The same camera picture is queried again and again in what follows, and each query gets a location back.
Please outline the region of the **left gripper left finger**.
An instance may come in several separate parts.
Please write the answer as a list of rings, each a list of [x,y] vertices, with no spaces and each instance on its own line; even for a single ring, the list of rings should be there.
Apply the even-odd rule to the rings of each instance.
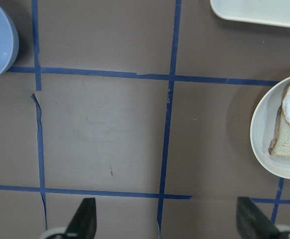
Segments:
[[[96,231],[96,200],[84,198],[64,234],[66,239],[93,239]]]

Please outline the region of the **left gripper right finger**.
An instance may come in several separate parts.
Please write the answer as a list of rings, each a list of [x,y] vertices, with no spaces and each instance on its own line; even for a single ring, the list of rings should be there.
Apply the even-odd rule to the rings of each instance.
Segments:
[[[278,228],[248,197],[238,197],[236,229],[242,239],[277,239]]]

